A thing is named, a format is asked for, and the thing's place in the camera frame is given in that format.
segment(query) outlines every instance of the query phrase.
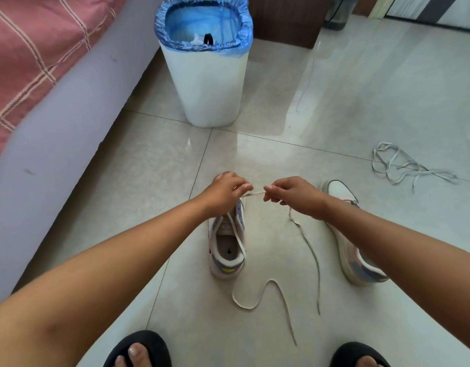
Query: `forearm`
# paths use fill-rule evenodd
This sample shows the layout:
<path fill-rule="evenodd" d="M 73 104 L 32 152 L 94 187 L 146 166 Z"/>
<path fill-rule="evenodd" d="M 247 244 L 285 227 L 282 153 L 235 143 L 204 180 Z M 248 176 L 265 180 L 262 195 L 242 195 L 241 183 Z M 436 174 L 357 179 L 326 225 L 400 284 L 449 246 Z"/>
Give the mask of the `forearm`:
<path fill-rule="evenodd" d="M 327 222 L 470 348 L 470 253 L 329 198 Z"/>
<path fill-rule="evenodd" d="M 56 348 L 56 362 L 70 353 L 67 360 L 74 365 L 207 218 L 204 209 L 197 200 L 183 203 L 29 283 L 0 305 L 6 321 L 0 338 L 32 338 L 43 348 Z M 9 343 L 8 352 L 14 347 Z M 35 345 L 30 348 L 36 352 Z"/>

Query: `white trash can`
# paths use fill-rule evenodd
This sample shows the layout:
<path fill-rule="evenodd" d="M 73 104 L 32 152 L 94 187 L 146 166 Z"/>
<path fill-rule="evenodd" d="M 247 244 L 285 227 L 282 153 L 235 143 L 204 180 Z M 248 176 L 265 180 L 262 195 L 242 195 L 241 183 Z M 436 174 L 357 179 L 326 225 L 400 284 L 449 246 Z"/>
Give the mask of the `white trash can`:
<path fill-rule="evenodd" d="M 155 33 L 189 122 L 231 124 L 253 41 L 248 0 L 166 0 Z"/>

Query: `tile grout line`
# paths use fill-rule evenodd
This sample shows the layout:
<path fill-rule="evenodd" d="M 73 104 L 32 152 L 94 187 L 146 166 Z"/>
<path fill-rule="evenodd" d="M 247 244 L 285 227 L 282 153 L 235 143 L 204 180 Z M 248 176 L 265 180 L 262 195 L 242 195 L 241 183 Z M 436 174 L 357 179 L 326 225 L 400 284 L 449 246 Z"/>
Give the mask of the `tile grout line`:
<path fill-rule="evenodd" d="M 145 115 L 145 116 L 163 118 L 164 120 L 176 121 L 176 122 L 181 122 L 181 123 L 184 123 L 184 124 L 192 125 L 190 122 L 185 122 L 185 121 L 180 121 L 180 120 L 174 120 L 174 119 L 172 119 L 172 118 L 167 118 L 167 117 L 155 116 L 154 114 L 142 113 L 142 112 L 137 112 L 137 111 L 134 111 L 134 110 L 127 110 L 127 109 L 123 109 L 123 110 L 126 110 L 126 111 L 131 112 L 131 113 L 139 113 L 139 114 L 142 114 L 142 115 Z M 276 139 L 270 139 L 270 138 L 264 138 L 264 137 L 262 137 L 262 136 L 257 136 L 257 135 L 252 135 L 252 134 L 239 133 L 238 131 L 233 131 L 233 130 L 228 130 L 228 129 L 223 129 L 223 128 L 212 128 L 212 129 L 211 129 L 211 132 L 213 131 L 213 129 L 221 130 L 221 131 L 226 131 L 226 132 L 234 133 L 234 134 L 241 134 L 241 135 L 245 135 L 245 136 L 252 136 L 252 137 L 255 137 L 255 138 L 258 138 L 258 139 L 276 141 L 276 142 L 278 142 L 278 143 L 288 144 L 288 145 L 294 145 L 294 146 L 296 146 L 296 147 L 302 147 L 302 148 L 307 148 L 307 149 L 313 149 L 313 150 L 315 150 L 315 151 L 321 151 L 321 152 L 326 152 L 326 153 L 331 153 L 331 154 L 343 155 L 343 156 L 351 157 L 351 158 L 353 158 L 353 159 L 358 159 L 358 160 L 363 160 L 363 161 L 369 161 L 369 162 L 372 162 L 372 161 L 373 161 L 373 160 L 364 159 L 364 158 L 362 158 L 362 157 L 358 157 L 358 156 L 355 156 L 355 155 L 349 155 L 349 154 L 343 154 L 343 153 L 338 153 L 338 152 L 326 151 L 325 149 L 319 149 L 319 148 L 308 147 L 307 145 L 301 145 L 301 144 L 288 143 L 288 142 L 285 142 L 285 141 L 276 140 Z M 470 179 L 465 179 L 465 178 L 458 178 L 458 180 L 470 182 Z"/>
<path fill-rule="evenodd" d="M 201 162 L 199 162 L 198 172 L 196 173 L 196 177 L 194 178 L 194 182 L 192 183 L 191 193 L 189 193 L 188 201 L 191 199 L 192 191 L 194 190 L 194 186 L 196 184 L 196 180 L 197 180 L 198 175 L 199 175 L 199 170 L 201 170 L 202 160 L 204 159 L 204 156 L 206 154 L 207 144 L 209 143 L 209 139 L 211 138 L 212 133 L 213 133 L 213 129 L 211 129 L 211 131 L 209 132 L 209 136 L 207 137 L 206 147 L 205 147 L 205 150 L 202 154 Z M 162 279 L 160 280 L 160 284 L 158 285 L 157 295 L 155 296 L 155 300 L 153 301 L 152 310 L 150 311 L 150 315 L 148 316 L 148 320 L 146 322 L 145 330 L 147 329 L 148 324 L 150 323 L 150 318 L 152 318 L 153 308 L 155 307 L 155 303 L 157 302 L 157 297 L 158 297 L 158 294 L 160 293 L 160 288 L 162 287 L 163 279 L 165 278 L 165 273 L 167 272 L 167 267 L 169 266 L 169 262 L 170 262 L 170 258 L 167 260 L 167 264 L 165 264 L 165 270 L 163 271 Z"/>

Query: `gray stripe on door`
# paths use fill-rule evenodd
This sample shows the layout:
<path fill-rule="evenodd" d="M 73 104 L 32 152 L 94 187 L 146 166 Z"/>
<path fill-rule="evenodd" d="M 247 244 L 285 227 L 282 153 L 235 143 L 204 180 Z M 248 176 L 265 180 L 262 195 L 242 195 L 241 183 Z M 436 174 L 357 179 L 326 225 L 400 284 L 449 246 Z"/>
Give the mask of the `gray stripe on door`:
<path fill-rule="evenodd" d="M 456 0 L 430 0 L 417 17 L 417 22 L 437 24 L 444 13 Z"/>

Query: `unlaced sneaker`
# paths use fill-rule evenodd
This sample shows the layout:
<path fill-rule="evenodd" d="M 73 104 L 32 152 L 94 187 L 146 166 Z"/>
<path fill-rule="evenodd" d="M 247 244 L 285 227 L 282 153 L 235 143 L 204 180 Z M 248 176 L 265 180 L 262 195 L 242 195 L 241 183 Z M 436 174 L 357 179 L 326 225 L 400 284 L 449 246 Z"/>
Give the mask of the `unlaced sneaker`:
<path fill-rule="evenodd" d="M 327 181 L 323 191 L 330 196 L 340 198 L 347 203 L 358 206 L 357 198 L 340 180 Z M 384 282 L 388 276 L 377 267 L 364 252 L 355 247 L 341 232 L 327 224 L 335 234 L 339 245 L 340 266 L 350 283 L 365 286 L 372 283 Z"/>
<path fill-rule="evenodd" d="M 220 279 L 236 277 L 245 262 L 243 199 L 230 213 L 215 218 L 209 227 L 209 266 Z"/>

